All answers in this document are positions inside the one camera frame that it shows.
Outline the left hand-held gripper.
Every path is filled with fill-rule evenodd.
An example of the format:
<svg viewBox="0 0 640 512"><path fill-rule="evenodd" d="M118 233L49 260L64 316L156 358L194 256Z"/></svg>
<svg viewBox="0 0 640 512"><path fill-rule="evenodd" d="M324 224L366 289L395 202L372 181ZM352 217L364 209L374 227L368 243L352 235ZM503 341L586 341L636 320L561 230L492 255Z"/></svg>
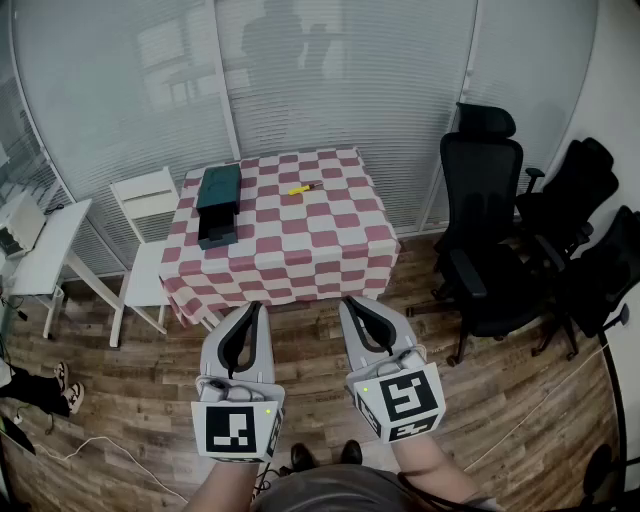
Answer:
<svg viewBox="0 0 640 512"><path fill-rule="evenodd" d="M198 453L218 462L269 463L284 422L285 390L274 384L266 307L254 301L226 316L203 342L200 370L236 380L196 380L199 399L191 408Z"/></svg>

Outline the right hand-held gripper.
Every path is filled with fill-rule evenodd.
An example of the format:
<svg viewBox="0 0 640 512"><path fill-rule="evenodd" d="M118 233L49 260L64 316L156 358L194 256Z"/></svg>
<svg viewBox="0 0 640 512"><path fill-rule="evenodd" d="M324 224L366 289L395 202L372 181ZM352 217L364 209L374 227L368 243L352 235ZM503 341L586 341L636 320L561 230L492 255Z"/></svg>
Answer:
<svg viewBox="0 0 640 512"><path fill-rule="evenodd" d="M347 388L379 440L394 443L437 428L446 412L437 364L412 348L417 341L408 319L358 296L341 300L339 316L353 370Z"/></svg>

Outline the dark green drawer box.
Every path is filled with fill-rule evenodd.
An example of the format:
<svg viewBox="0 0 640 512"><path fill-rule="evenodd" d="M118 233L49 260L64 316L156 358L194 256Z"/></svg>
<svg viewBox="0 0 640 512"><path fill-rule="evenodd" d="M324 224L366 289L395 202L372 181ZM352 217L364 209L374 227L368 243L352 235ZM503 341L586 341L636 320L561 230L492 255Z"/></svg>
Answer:
<svg viewBox="0 0 640 512"><path fill-rule="evenodd" d="M238 163L208 167L199 188L198 245L202 250L238 241L236 217L240 210L241 170Z"/></svg>

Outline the person's left forearm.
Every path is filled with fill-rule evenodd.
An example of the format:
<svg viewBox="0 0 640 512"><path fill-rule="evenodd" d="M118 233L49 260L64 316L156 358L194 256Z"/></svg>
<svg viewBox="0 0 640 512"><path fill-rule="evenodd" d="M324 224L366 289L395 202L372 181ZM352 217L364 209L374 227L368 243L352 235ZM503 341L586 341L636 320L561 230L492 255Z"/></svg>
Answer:
<svg viewBox="0 0 640 512"><path fill-rule="evenodd" d="M249 512L259 463L217 462L182 512Z"/></svg>

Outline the person's right forearm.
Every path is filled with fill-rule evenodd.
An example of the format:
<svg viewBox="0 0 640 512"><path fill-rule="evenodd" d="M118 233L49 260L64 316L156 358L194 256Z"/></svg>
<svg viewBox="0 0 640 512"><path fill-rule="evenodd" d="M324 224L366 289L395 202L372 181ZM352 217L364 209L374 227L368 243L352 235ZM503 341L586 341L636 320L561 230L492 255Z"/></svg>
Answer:
<svg viewBox="0 0 640 512"><path fill-rule="evenodd" d="M415 488L453 503L505 512L428 434L394 442L391 447L401 473Z"/></svg>

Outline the table with checkered tablecloth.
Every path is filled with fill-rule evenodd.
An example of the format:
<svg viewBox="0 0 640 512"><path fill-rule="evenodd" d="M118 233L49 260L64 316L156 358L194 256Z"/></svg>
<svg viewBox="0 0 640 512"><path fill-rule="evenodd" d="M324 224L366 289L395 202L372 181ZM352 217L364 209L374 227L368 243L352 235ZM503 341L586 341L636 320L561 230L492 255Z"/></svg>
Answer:
<svg viewBox="0 0 640 512"><path fill-rule="evenodd" d="M202 250L196 202L204 169L185 176L159 277L183 325L214 323L247 302L281 305L385 291L399 242L356 147L240 161L238 241ZM321 187L289 196L311 183Z"/></svg>

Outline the person's left black shoe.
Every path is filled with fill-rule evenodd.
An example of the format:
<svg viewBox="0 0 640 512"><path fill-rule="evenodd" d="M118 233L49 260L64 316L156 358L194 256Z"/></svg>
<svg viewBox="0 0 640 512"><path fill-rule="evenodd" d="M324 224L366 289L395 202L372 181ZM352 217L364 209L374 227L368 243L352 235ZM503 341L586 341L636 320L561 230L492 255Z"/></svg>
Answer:
<svg viewBox="0 0 640 512"><path fill-rule="evenodd" d="M290 457L293 472L303 472L317 467L314 456L303 443L296 443L291 447Z"/></svg>

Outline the white wooden chair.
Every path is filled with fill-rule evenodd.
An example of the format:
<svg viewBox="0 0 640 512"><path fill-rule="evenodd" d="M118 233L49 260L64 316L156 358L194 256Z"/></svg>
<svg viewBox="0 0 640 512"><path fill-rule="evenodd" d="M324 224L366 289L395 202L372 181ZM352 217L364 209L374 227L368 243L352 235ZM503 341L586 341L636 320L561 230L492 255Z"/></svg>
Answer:
<svg viewBox="0 0 640 512"><path fill-rule="evenodd" d="M156 172L111 183L110 189L140 242L133 267L121 286L124 305L165 335L165 308L169 300L159 277L165 241L147 242L136 221L175 212L179 196L174 180L169 167L164 166Z"/></svg>

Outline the black office chair with headrest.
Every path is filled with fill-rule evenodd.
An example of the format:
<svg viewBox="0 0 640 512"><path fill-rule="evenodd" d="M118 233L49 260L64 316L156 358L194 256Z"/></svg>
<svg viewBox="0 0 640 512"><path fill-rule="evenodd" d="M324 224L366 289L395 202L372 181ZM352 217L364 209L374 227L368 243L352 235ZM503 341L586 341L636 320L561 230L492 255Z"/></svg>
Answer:
<svg viewBox="0 0 640 512"><path fill-rule="evenodd" d="M460 102L457 108L456 129L440 141L449 225L434 246L434 269L444 282L432 292L461 314L458 346L446 359L451 367L462 362L469 336L500 340L559 312L536 264L505 242L514 231L523 163L515 121L499 107Z"/></svg>

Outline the white side desk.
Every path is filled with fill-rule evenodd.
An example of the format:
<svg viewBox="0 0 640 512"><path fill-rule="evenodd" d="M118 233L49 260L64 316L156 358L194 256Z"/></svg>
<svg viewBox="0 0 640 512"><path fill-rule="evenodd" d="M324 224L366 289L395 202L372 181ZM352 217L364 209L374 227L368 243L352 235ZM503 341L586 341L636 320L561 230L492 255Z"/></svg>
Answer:
<svg viewBox="0 0 640 512"><path fill-rule="evenodd" d="M73 251L72 245L85 220L90 199L67 205L48 216L34 248L17 265L9 293L34 296L48 309L43 337L51 337L50 330L58 313L64 293L58 280L64 266L70 267L99 297L114 309L109 345L119 346L119 334L124 313L124 300L111 291Z"/></svg>

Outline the white device on desk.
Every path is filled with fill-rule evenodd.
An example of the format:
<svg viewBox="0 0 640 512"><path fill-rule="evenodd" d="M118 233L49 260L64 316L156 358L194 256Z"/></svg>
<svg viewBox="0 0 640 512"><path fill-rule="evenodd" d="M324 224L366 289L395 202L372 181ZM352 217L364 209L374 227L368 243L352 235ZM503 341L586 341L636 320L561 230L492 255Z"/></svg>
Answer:
<svg viewBox="0 0 640 512"><path fill-rule="evenodd" d="M21 192L0 208L0 252L17 257L33 249L46 216L28 192Z"/></svg>

